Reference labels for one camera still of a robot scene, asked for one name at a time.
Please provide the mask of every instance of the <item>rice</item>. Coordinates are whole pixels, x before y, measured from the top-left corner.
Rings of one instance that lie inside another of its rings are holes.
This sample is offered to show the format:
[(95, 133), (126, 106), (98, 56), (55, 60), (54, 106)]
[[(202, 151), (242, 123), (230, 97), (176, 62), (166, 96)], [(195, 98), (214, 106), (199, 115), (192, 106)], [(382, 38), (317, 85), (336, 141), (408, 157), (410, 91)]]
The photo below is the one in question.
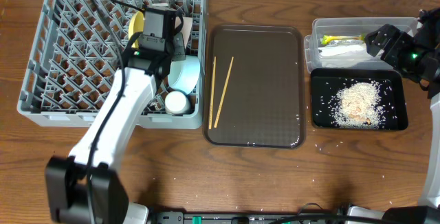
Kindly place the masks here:
[(336, 124), (342, 128), (379, 128), (384, 121), (384, 107), (378, 106), (380, 85), (375, 81), (361, 82), (339, 90), (334, 97)]

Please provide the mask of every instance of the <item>dish rack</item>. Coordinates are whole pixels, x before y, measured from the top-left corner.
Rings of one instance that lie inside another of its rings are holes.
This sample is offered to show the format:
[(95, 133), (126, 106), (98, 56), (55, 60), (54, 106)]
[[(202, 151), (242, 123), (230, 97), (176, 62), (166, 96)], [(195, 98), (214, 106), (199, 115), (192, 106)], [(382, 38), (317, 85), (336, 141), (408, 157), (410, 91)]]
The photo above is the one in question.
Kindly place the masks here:
[[(198, 128), (202, 121), (208, 0), (120, 0), (137, 7), (169, 3), (192, 17), (188, 55), (198, 56), (201, 75), (188, 95), (192, 112), (164, 110), (168, 89), (161, 84), (156, 104), (147, 106), (138, 125), (144, 128)], [(104, 103), (116, 70), (114, 41), (91, 9), (90, 0), (44, 0), (17, 105), (18, 112), (40, 126), (89, 126)], [(128, 42), (135, 10), (98, 0), (118, 41)]]

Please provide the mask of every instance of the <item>plastic container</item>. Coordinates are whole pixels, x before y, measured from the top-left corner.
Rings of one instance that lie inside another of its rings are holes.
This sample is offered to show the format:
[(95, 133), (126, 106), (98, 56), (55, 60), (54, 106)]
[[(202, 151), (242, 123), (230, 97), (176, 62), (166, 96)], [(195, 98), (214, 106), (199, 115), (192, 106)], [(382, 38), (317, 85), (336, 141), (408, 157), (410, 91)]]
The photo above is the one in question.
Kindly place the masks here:
[[(194, 108), (190, 114), (173, 116), (165, 109), (146, 107), (138, 124), (144, 128), (198, 128), (203, 113), (203, 79), (208, 0), (123, 0), (140, 7), (142, 3), (168, 2), (193, 18), (188, 55), (197, 56), (202, 72), (188, 98)], [(119, 38), (128, 41), (128, 8), (98, 0), (108, 10), (110, 27)], [(87, 0), (44, 0), (34, 44), (21, 87), (18, 112), (41, 126), (89, 126), (99, 112), (111, 88), (116, 68), (114, 42), (100, 28)], [(162, 84), (157, 95), (167, 88)]]
[(352, 63), (347, 68), (350, 69), (392, 69), (390, 65), (380, 60), (380, 56), (372, 57), (369, 55), (361, 56), (327, 56), (323, 57), (319, 53), (321, 44), (320, 38), (324, 35), (359, 35), (368, 34), (381, 28), (385, 24), (396, 26), (411, 36), (417, 33), (418, 21), (413, 17), (391, 17), (391, 18), (326, 18), (316, 19), (312, 24), (312, 34), (304, 39), (305, 60), (307, 71), (321, 67), (333, 67), (331, 63), (340, 64), (342, 61), (350, 60)]
[(408, 127), (406, 103), (402, 77), (394, 70), (348, 70), (315, 69), (310, 75), (311, 114), (313, 123), (323, 128), (340, 127), (333, 116), (333, 109), (339, 103), (337, 95), (341, 89), (351, 87), (358, 82), (380, 83), (378, 106), (383, 107), (380, 124), (377, 129), (368, 130), (402, 131)]

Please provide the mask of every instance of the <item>yellow object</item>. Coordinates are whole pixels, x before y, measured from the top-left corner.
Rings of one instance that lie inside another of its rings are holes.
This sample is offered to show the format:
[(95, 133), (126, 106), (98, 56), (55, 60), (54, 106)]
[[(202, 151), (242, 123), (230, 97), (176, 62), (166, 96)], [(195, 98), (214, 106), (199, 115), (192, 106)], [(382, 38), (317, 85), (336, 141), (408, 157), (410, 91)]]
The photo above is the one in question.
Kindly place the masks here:
[(229, 65), (228, 75), (226, 75), (225, 86), (223, 87), (223, 93), (221, 94), (219, 110), (217, 111), (217, 117), (215, 118), (214, 128), (217, 128), (219, 123), (221, 107), (223, 106), (223, 99), (225, 98), (226, 88), (228, 87), (229, 75), (231, 74), (232, 63), (234, 62), (234, 57), (231, 59), (231, 64)]
[(214, 87), (215, 87), (215, 57), (214, 66), (212, 68), (212, 83), (211, 83), (211, 101), (209, 105), (209, 129), (212, 128), (212, 106), (214, 104)]
[(322, 37), (321, 43), (323, 45), (327, 45), (331, 41), (334, 40), (344, 40), (344, 39), (354, 39), (354, 40), (360, 40), (363, 41), (365, 36), (357, 35), (357, 36), (332, 36), (332, 35), (324, 35)]
[[(144, 14), (142, 12), (137, 12), (133, 17), (131, 17), (129, 24), (129, 39), (135, 32), (142, 32), (144, 30)], [(135, 41), (132, 48), (139, 48), (138, 41)]]

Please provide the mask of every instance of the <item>chopsticks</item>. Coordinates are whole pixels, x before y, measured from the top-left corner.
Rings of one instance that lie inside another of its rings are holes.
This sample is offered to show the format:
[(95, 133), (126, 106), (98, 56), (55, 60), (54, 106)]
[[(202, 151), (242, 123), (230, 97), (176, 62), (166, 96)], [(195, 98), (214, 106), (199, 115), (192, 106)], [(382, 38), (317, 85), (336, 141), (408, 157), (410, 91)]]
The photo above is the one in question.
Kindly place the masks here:
[[(217, 128), (217, 124), (219, 123), (221, 107), (223, 106), (223, 99), (225, 98), (226, 89), (228, 88), (229, 75), (231, 74), (232, 63), (233, 62), (234, 62), (234, 57), (232, 57), (231, 64), (229, 65), (228, 75), (226, 76), (225, 86), (223, 87), (223, 93), (221, 94), (219, 110), (217, 111), (217, 116), (215, 118), (214, 128)], [(214, 94), (214, 89), (212, 88), (211, 89), (211, 96), (212, 96), (212, 98), (213, 98), (213, 94)]]
[(211, 101), (209, 106), (209, 129), (212, 128), (212, 106), (214, 102), (214, 86), (215, 86), (215, 61), (216, 58), (214, 57), (214, 66), (212, 68), (212, 82), (211, 82)]

